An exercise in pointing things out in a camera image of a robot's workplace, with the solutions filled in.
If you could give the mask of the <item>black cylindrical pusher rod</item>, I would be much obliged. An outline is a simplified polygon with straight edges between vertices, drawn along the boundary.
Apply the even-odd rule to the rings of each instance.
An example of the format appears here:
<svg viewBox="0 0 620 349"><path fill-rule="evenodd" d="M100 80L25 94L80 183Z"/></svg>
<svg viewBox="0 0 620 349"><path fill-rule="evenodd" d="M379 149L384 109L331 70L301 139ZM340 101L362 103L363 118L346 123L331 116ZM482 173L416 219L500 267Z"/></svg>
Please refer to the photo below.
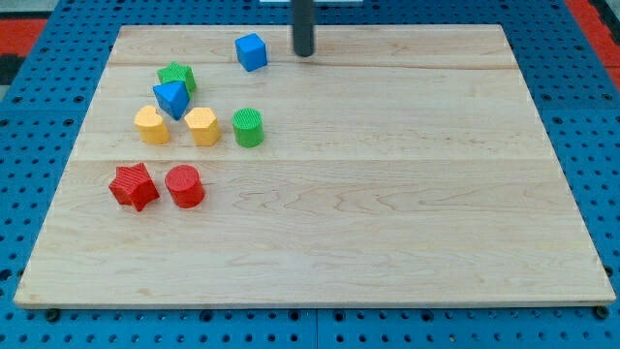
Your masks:
<svg viewBox="0 0 620 349"><path fill-rule="evenodd" d="M315 51L315 19L313 0L292 0L293 49L300 57Z"/></svg>

